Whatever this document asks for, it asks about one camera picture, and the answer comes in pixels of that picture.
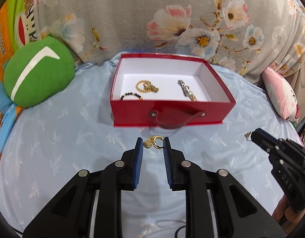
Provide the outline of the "person right hand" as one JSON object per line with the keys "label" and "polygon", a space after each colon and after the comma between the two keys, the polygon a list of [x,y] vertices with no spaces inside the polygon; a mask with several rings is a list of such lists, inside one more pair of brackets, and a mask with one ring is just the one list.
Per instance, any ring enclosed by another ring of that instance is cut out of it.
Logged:
{"label": "person right hand", "polygon": [[305,209],[303,209],[303,211],[295,212],[289,205],[286,195],[283,195],[273,211],[272,217],[276,222],[280,222],[283,217],[286,218],[289,223],[285,225],[283,230],[288,235],[294,230],[304,215]]}

